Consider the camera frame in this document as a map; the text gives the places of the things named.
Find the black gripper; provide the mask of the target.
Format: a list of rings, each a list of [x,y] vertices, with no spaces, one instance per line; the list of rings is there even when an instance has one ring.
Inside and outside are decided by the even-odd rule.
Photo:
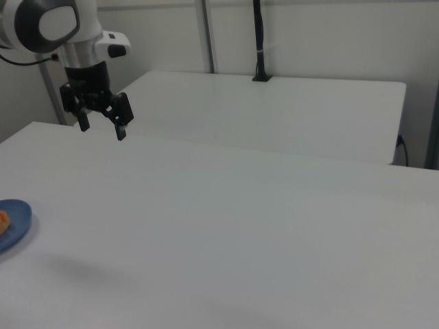
[[[100,112],[114,124],[117,139],[126,137],[126,126],[134,119],[126,93],[110,90],[107,65],[101,62],[82,69],[65,67],[68,82],[60,87],[64,111],[77,120],[82,132],[90,128],[85,109]]]

